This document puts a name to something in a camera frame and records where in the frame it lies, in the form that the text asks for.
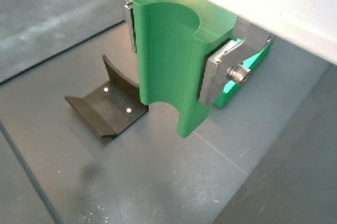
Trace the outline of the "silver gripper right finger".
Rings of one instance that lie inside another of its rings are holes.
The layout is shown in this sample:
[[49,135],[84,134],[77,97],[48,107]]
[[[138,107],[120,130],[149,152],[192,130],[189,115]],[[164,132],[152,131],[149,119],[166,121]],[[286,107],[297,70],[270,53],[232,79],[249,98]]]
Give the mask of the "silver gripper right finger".
[[210,53],[206,59],[198,101],[210,105],[229,82],[229,69],[272,43],[274,35],[242,18],[236,21],[232,38]]

